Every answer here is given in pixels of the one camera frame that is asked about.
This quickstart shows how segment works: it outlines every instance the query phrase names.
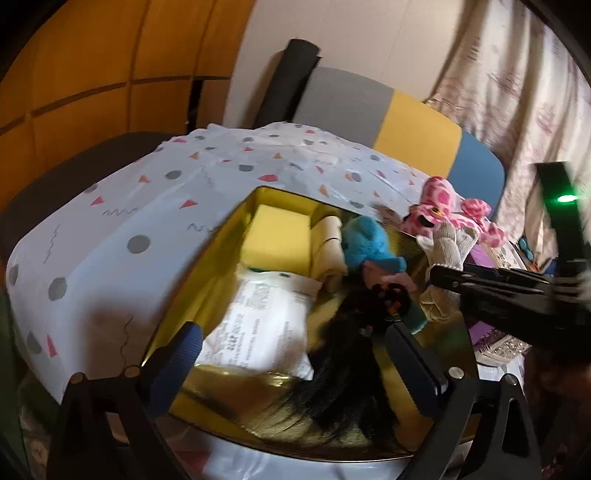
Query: beige curtain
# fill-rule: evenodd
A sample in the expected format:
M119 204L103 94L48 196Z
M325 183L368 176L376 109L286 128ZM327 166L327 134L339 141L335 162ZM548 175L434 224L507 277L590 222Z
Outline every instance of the beige curtain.
M579 192L591 186L591 89L562 42L518 0L478 0L427 103L505 166L496 221L509 240L525 232L539 265L553 257L556 240L532 164L566 161ZM590 206L583 199L588 238Z

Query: white plastic bag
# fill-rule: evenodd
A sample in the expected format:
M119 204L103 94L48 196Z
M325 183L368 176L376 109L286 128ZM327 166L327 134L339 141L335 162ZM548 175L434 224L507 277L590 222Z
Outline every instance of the white plastic bag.
M240 285L195 365L241 367L310 380L306 317L322 283L285 272L239 267Z

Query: yellow sponge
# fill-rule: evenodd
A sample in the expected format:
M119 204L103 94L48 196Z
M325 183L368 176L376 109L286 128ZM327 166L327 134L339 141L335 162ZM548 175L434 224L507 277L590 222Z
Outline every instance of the yellow sponge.
M261 270L310 276L310 217L259 205L242 243L241 262Z

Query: pink leopard plush toy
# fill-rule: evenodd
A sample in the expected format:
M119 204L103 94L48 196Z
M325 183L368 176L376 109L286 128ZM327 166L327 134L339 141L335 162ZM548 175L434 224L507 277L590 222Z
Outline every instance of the pink leopard plush toy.
M478 231L479 244L496 248L505 243L505 232L486 218L491 212L488 203L479 199L463 199L460 204L462 211L456 212L454 206L459 198L446 179L431 177L423 185L421 203L410 207L400 229L410 235L431 238L431 229L435 224L447 219L456 228L475 228Z

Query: metal screw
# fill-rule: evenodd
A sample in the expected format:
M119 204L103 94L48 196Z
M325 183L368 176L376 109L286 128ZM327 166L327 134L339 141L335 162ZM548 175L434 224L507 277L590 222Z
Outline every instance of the metal screw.
M84 380L84 374L78 372L70 377L70 383L77 384Z
M505 381L509 385L517 385L519 383L519 380L517 380L517 377L515 375L511 375L511 374L505 375Z
M464 378L464 370L462 370L460 367L451 367L447 373L450 377L455 378L456 380Z
M137 365L130 365L125 369L123 374L127 378L135 378L141 373L141 369Z

